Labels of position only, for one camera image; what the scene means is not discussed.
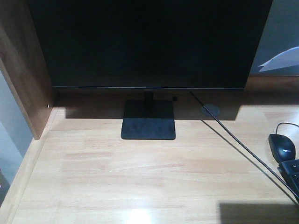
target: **black keyboard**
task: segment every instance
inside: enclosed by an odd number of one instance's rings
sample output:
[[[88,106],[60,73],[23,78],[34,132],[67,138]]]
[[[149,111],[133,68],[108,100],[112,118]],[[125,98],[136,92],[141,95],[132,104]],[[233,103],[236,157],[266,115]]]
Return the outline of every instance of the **black keyboard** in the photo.
[[[279,164],[278,170],[289,187],[299,196],[299,160],[284,161]]]

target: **gray wall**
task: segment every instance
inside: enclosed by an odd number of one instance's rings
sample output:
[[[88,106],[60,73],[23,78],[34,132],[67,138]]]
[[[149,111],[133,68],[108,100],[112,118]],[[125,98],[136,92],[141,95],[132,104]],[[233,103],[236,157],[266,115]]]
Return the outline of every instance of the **gray wall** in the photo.
[[[299,46],[299,0],[273,0],[251,73],[259,75],[299,75],[299,66],[259,73],[258,65],[277,54]]]
[[[0,169],[10,183],[32,138],[31,131],[0,71]]]

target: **wooden side panel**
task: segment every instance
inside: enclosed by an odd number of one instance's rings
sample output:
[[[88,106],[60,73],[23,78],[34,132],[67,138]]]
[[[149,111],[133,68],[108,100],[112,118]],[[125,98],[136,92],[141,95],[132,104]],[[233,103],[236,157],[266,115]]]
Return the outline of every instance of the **wooden side panel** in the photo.
[[[0,0],[0,70],[34,138],[53,106],[53,90],[26,0]]]

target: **monitor screen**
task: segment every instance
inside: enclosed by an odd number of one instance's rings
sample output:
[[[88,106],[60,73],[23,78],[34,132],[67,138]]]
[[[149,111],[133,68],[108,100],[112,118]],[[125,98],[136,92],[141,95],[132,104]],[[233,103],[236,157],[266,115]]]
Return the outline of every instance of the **monitor screen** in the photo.
[[[272,0],[29,0],[55,87],[243,89]]]

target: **mouse cable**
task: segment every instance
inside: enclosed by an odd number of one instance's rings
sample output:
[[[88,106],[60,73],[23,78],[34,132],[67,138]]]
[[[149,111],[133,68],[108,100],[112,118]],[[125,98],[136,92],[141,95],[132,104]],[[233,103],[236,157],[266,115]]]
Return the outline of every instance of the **mouse cable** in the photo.
[[[267,170],[269,170],[286,188],[289,189],[290,192],[292,192],[297,198],[299,198],[299,196],[289,187],[289,185],[283,180],[281,179],[275,172],[273,169],[271,169],[266,163],[264,163],[257,155],[255,155],[246,145],[244,145],[237,137],[235,137],[225,126],[224,124],[221,123],[221,121],[216,118],[212,112],[209,111],[209,109],[207,109],[207,107],[200,101],[200,99],[198,99],[198,97],[193,93],[190,92],[190,94],[200,103],[200,105],[202,105],[202,107],[214,118],[214,120],[217,121],[217,123],[236,141],[238,142],[247,152],[249,152],[257,161],[259,161],[264,167],[267,168]]]
[[[279,124],[277,125],[275,134],[277,134],[278,127],[281,126],[281,125],[294,125],[294,126],[296,126],[296,127],[299,127],[299,125],[296,125],[296,124],[293,124],[293,123],[281,122],[281,123],[279,123]]]

